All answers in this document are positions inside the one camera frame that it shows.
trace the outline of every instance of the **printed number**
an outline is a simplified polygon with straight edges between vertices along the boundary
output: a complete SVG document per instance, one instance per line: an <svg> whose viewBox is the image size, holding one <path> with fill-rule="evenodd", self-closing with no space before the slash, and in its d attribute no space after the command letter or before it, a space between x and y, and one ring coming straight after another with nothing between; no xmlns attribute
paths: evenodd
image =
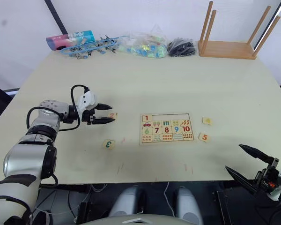
<svg viewBox="0 0 281 225"><path fill-rule="evenodd" d="M111 142L107 142L106 143L106 147L109 148L110 147Z"/></svg>
<svg viewBox="0 0 281 225"><path fill-rule="evenodd" d="M191 129L189 127L183 127L184 131L190 131Z"/></svg>

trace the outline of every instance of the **number puzzle board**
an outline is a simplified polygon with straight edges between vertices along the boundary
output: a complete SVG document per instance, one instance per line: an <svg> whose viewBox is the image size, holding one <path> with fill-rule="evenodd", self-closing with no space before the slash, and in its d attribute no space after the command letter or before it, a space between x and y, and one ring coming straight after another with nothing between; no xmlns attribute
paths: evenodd
<svg viewBox="0 0 281 225"><path fill-rule="evenodd" d="M194 141L188 113L141 115L140 144L178 141Z"/></svg>

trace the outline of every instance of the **table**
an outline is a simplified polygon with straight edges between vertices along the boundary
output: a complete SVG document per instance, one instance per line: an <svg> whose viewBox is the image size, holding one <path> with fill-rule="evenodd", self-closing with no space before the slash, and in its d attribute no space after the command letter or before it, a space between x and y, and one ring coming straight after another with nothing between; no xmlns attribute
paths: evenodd
<svg viewBox="0 0 281 225"><path fill-rule="evenodd" d="M70 104L75 84L89 86L118 119L59 132L55 174L60 183L231 180L225 165L253 179L266 164L247 155L240 143L281 160L281 90L259 59L149 59L108 52L76 60L52 52L0 117L0 180L4 156L27 131L28 110L46 99ZM82 90L74 94L77 99ZM189 113L196 142L140 146L143 113ZM203 116L213 125L202 124ZM199 141L200 132L211 141ZM103 149L105 139L115 140L116 147Z"/></svg>

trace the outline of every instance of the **car illustration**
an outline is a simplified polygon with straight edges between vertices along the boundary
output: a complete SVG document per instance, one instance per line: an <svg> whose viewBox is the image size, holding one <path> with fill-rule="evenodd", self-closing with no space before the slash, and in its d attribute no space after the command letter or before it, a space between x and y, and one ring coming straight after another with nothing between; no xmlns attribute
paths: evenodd
<svg viewBox="0 0 281 225"><path fill-rule="evenodd" d="M150 126L151 126L151 124L148 123L148 122L145 122L144 125L143 125L143 127L150 127Z"/></svg>

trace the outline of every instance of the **wooden frame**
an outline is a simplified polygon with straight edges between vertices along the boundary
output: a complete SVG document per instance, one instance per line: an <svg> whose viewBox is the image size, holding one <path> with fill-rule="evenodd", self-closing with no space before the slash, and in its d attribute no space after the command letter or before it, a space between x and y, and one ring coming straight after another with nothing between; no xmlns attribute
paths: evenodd
<svg viewBox="0 0 281 225"><path fill-rule="evenodd" d="M270 10L270 6L267 6L261 19L259 20L255 30L253 31L252 35L250 36L247 43L242 42L225 42L225 41L209 41L209 35L211 32L211 28L214 22L216 10L212 10L211 17L209 20L207 32L205 35L207 22L210 16L211 8L212 8L213 1L209 2L202 33L200 40L198 42L200 56L202 57L216 57L216 58L233 58L233 59L249 59L254 60L256 59L256 55L261 49L262 45L265 43L266 39L274 29L275 25L277 24L278 20L280 19L277 16L268 31L265 33L265 36L261 40L260 44L254 51L251 47L251 41L253 40L254 36L256 35L258 29L260 28L262 22L264 21L268 11Z"/></svg>

